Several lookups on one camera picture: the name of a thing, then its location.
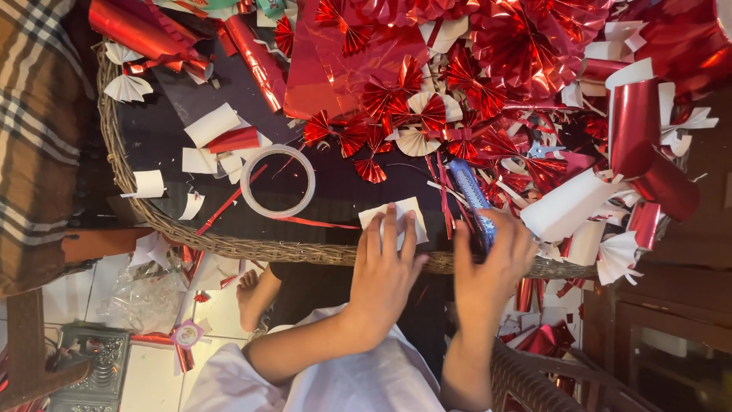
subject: roll of tape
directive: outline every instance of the roll of tape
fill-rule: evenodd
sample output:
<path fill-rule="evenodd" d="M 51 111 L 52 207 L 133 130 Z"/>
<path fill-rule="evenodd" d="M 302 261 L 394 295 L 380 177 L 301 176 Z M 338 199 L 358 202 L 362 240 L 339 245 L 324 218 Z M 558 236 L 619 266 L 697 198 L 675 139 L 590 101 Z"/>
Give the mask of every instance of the roll of tape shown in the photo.
<path fill-rule="evenodd" d="M 307 190 L 305 191 L 305 197 L 303 197 L 300 203 L 295 205 L 295 207 L 281 212 L 267 210 L 257 203 L 252 195 L 252 188 L 249 186 L 249 179 L 252 175 L 254 166 L 256 166 L 256 164 L 265 157 L 269 155 L 276 155 L 278 153 L 290 155 L 295 158 L 302 164 L 302 167 L 305 168 L 305 172 L 307 173 Z M 244 164 L 244 167 L 242 167 L 242 178 L 239 181 L 239 184 L 242 187 L 242 196 L 244 197 L 244 201 L 246 201 L 247 205 L 249 205 L 252 210 L 268 218 L 288 218 L 302 212 L 302 210 L 310 203 L 310 200 L 313 200 L 313 194 L 315 194 L 315 171 L 313 171 L 313 165 L 310 164 L 310 161 L 298 149 L 285 146 L 284 144 L 273 144 L 272 146 L 263 147 L 262 151 L 257 153 L 257 156 Z"/>

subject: wicker basket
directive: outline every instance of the wicker basket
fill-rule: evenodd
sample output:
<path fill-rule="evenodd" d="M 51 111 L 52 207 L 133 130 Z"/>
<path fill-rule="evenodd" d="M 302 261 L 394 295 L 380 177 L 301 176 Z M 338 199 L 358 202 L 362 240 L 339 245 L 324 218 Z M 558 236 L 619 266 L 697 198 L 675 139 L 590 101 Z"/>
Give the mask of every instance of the wicker basket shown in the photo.
<path fill-rule="evenodd" d="M 121 74 L 120 66 L 105 58 L 104 48 L 97 51 L 100 69 L 97 76 L 98 90 Z M 107 160 L 115 174 L 115 184 L 125 193 L 135 192 L 135 178 L 125 157 L 124 143 L 119 132 L 117 102 L 100 93 L 97 107 L 101 116 L 102 135 L 107 144 Z M 164 214 L 148 199 L 130 198 L 132 206 L 150 223 L 171 240 L 191 246 L 197 250 L 210 251 L 234 259 L 254 259 L 265 262 L 311 262 L 324 265 L 354 264 L 356 246 L 323 245 L 313 243 L 278 242 L 275 240 L 240 239 L 206 233 L 197 236 L 195 229 L 180 224 Z M 452 253 L 430 252 L 430 261 L 425 270 L 432 273 L 452 273 Z M 595 266 L 579 266 L 554 260 L 536 258 L 529 277 L 544 279 L 566 279 L 590 277 L 597 274 Z"/>

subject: plastic bag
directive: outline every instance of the plastic bag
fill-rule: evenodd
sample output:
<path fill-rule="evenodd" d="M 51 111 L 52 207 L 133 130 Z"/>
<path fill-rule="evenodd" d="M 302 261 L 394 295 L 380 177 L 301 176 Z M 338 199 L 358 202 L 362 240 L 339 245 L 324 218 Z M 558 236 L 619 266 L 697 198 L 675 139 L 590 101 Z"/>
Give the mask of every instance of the plastic bag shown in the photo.
<path fill-rule="evenodd" d="M 156 262 L 130 267 L 128 257 L 110 298 L 102 300 L 97 314 L 119 320 L 122 328 L 136 334 L 169 334 L 178 318 L 186 283 L 180 257 L 169 251 L 167 258 L 171 264 L 168 270 Z"/>

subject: hand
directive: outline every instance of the hand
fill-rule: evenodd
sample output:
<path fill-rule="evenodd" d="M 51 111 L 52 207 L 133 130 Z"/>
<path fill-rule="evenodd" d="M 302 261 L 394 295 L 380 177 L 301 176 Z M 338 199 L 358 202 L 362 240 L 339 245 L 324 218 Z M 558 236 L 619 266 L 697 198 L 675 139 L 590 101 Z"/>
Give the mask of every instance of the hand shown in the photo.
<path fill-rule="evenodd" d="M 354 337 L 359 352 L 381 343 L 401 316 L 409 291 L 429 257 L 414 259 L 417 233 L 413 210 L 405 216 L 406 231 L 401 253 L 397 253 L 397 208 L 389 203 L 386 217 L 379 213 L 361 235 L 351 302 L 342 312 L 344 327 Z M 381 221 L 384 220 L 384 244 L 381 244 Z"/>
<path fill-rule="evenodd" d="M 494 334 L 494 322 L 488 315 L 497 309 L 502 312 L 516 282 L 530 271 L 539 246 L 523 222 L 513 216 L 490 209 L 477 212 L 493 220 L 496 239 L 485 262 L 475 265 L 470 229 L 463 221 L 455 222 L 455 305 L 463 330 Z"/>

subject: brown plaid fabric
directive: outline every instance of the brown plaid fabric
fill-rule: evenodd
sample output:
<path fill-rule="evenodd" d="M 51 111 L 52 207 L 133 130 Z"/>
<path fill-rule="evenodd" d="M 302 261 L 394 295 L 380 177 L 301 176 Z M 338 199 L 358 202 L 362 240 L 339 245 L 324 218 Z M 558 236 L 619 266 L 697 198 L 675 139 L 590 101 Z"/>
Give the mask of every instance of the brown plaid fabric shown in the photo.
<path fill-rule="evenodd" d="M 61 18 L 73 0 L 0 0 L 0 295 L 64 267 L 79 147 L 94 89 Z"/>

